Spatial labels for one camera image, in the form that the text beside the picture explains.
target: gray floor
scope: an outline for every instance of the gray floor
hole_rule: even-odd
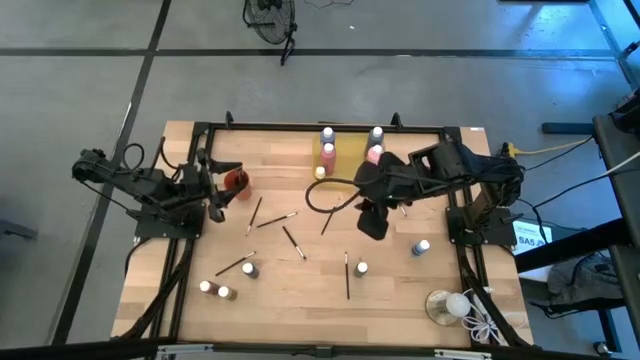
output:
[[[640,33],[619,3],[598,0],[607,20],[616,19],[612,31],[624,47]],[[0,47],[144,48],[160,4],[2,0]],[[321,10],[296,4],[300,48],[608,48],[584,4],[356,0]],[[239,21],[240,11],[240,1],[174,1],[160,47],[267,48]],[[503,141],[538,149],[582,138],[544,136],[542,122],[588,122],[631,90],[610,59],[293,57],[284,68],[277,60],[156,58],[131,141],[153,148],[167,120],[220,121],[226,110],[243,122],[374,124],[399,112],[406,124],[483,126],[492,151]],[[0,241],[0,348],[48,340],[95,200],[70,178],[70,166],[83,148],[112,150],[141,61],[0,57],[0,164],[8,170],[0,183],[0,215],[40,231],[35,241]],[[529,173],[522,197],[537,202],[603,170],[597,147],[589,144]],[[590,227],[619,211],[611,186],[602,181],[541,214]],[[133,227],[120,209],[109,209],[70,341],[109,337]],[[551,321],[531,307],[529,316],[544,348],[592,354],[591,343],[602,340],[595,313]],[[626,310],[614,316],[624,357],[637,358]]]

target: white cable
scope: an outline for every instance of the white cable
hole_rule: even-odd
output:
[[[465,316],[462,318],[462,327],[469,330],[469,332],[471,333],[471,338],[477,342],[483,342],[489,339],[489,336],[491,336],[496,339],[496,341],[500,345],[507,345],[506,341],[500,338],[498,327],[496,326],[496,323],[493,321],[493,319],[491,319],[489,315],[483,314],[475,305],[470,305],[471,308],[476,312],[477,316],[479,316],[479,318],[473,316]],[[522,318],[522,323],[515,327],[515,329],[520,329],[527,322],[527,319],[524,317],[524,315],[520,313],[502,314],[505,319],[509,316],[514,315],[518,315]]]
[[[633,155],[629,156],[629,158],[628,158],[627,160],[625,160],[625,161],[621,162],[620,164],[618,164],[618,165],[616,165],[616,166],[612,167],[611,169],[607,170],[606,172],[604,172],[604,173],[603,173],[602,175],[600,175],[600,176],[604,176],[604,175],[609,175],[609,174],[611,174],[612,172],[614,172],[614,171],[616,171],[616,170],[620,169],[621,167],[623,167],[623,166],[627,165],[631,160],[633,160],[633,159],[637,158],[638,156],[640,156],[640,151],[638,151],[637,153],[635,153],[635,154],[633,154]]]

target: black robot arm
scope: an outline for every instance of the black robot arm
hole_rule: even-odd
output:
[[[385,152],[379,163],[365,161],[360,165],[351,183],[358,187],[357,195],[364,197],[356,207],[362,211],[358,228],[370,237],[385,237],[389,208],[400,204],[440,196],[479,183],[482,191],[471,203],[456,210],[456,221],[461,230],[479,233],[492,224],[496,208],[506,207],[520,196],[523,168],[514,159],[476,155],[457,142],[441,142],[409,154],[409,163],[395,154]],[[322,182],[312,184],[309,192]]]
[[[158,152],[162,151],[163,142],[164,138]],[[138,221],[136,236],[183,238],[200,234],[203,219],[202,209],[198,208],[202,208],[202,200],[209,200],[209,218],[223,222],[221,209],[246,185],[218,190],[212,175],[241,171],[242,163],[215,161],[203,149],[197,150],[196,156],[199,167],[181,164],[176,174],[168,178],[154,167],[129,169],[113,164],[102,150],[82,150],[80,159],[73,164],[72,176],[81,183],[109,183],[142,204],[140,210],[127,210]]]

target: small paint bottle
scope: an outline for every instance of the small paint bottle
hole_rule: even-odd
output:
[[[382,150],[382,146],[380,145],[371,147],[369,152],[367,152],[367,161],[378,165],[378,162],[380,162],[380,155],[382,155],[383,152],[384,150]]]
[[[205,294],[217,294],[219,288],[220,285],[212,283],[211,281],[204,280],[200,282],[200,291]]]
[[[411,248],[411,253],[413,253],[413,255],[415,256],[420,256],[426,253],[427,250],[429,250],[429,247],[431,247],[431,244],[429,244],[427,240],[420,240],[419,243],[417,243],[413,248]]]
[[[320,164],[324,166],[325,174],[333,175],[336,167],[336,147],[333,144],[324,144],[320,153]]]
[[[382,128],[380,126],[376,126],[371,131],[369,131],[369,137],[367,138],[367,146],[364,148],[364,157],[367,157],[369,153],[369,149],[376,145],[382,146],[382,141],[384,140],[384,133],[382,132]]]
[[[242,265],[242,272],[251,279],[257,279],[260,276],[260,271],[252,263],[246,263]]]
[[[238,296],[238,292],[228,286],[220,286],[218,296],[226,300],[234,300]]]
[[[326,170],[324,166],[318,166],[316,168],[316,179],[318,180],[324,179],[325,174],[326,174]]]
[[[355,269],[353,269],[353,275],[357,278],[361,278],[367,273],[367,270],[369,270],[369,265],[364,261],[360,261],[358,265],[356,265]]]
[[[336,133],[330,127],[324,128],[320,133],[320,145],[324,146],[324,144],[336,144]]]

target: wooden table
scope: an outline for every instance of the wooden table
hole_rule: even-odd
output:
[[[193,122],[170,121],[166,125],[165,151],[174,164],[185,162]],[[482,128],[462,128],[463,143],[477,154],[489,154]],[[382,346],[470,346],[468,332],[458,322],[444,327],[424,310],[427,295],[437,289],[460,291],[455,247],[449,243],[444,209],[446,196],[421,200],[407,207],[407,217],[398,211],[389,215],[389,231],[383,241],[374,241],[356,228],[359,212],[346,208],[333,216],[323,236],[326,215],[308,209],[304,191],[312,176],[312,132],[264,132],[218,130],[212,155],[221,161],[242,161],[251,176],[253,195],[234,200],[225,210],[227,221],[205,222],[197,240],[180,323],[179,339],[185,341],[334,344]],[[389,151],[406,159],[409,152],[432,145],[436,135],[386,134]],[[171,174],[166,164],[158,167]],[[323,190],[312,195],[316,206],[330,208],[349,191]],[[472,188],[473,195],[479,186]],[[263,201],[254,229],[245,230],[258,198]],[[280,215],[299,215],[278,224],[256,229],[255,225]],[[304,262],[282,230],[286,225],[305,252]],[[411,247],[427,239],[431,249],[421,257],[411,256]],[[113,335],[128,330],[156,295],[168,240],[148,242],[131,259]],[[260,269],[257,280],[249,279],[237,266],[225,274],[214,274],[242,256]],[[484,259],[492,295],[503,312],[526,310],[512,256],[504,249],[485,246]],[[369,272],[350,278],[351,300],[346,298],[344,252],[350,270],[362,258]],[[199,283],[209,280],[238,291],[235,301],[204,295]],[[167,334],[172,310],[165,308],[161,334]],[[514,326],[520,317],[508,319]],[[517,330],[532,342],[527,324]]]

